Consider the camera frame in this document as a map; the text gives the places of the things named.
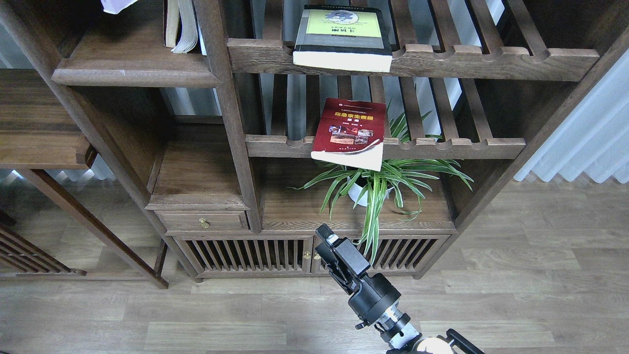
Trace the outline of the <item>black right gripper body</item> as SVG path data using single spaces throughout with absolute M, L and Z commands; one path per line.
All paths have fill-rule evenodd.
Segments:
M 348 305 L 361 325 L 392 326 L 399 320 L 396 304 L 400 292 L 381 273 L 368 274 L 371 265 L 349 239 L 337 239 L 332 244 L 322 241 L 319 255 L 333 279 L 350 296 Z

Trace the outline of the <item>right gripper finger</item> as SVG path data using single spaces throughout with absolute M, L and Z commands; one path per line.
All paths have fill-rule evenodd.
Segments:
M 340 242 L 339 236 L 327 224 L 319 226 L 315 233 L 327 246 L 335 246 L 335 244 Z

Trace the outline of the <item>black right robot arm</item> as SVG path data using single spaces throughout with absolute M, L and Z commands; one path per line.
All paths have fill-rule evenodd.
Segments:
M 400 292 L 382 273 L 368 274 L 368 260 L 349 239 L 337 236 L 326 224 L 319 226 L 316 234 L 322 240 L 317 253 L 349 295 L 348 305 L 360 320 L 356 329 L 373 325 L 392 350 L 404 353 L 455 354 L 454 347 L 465 354 L 483 352 L 452 328 L 446 336 L 421 334 L 411 324 L 410 316 L 398 309 Z

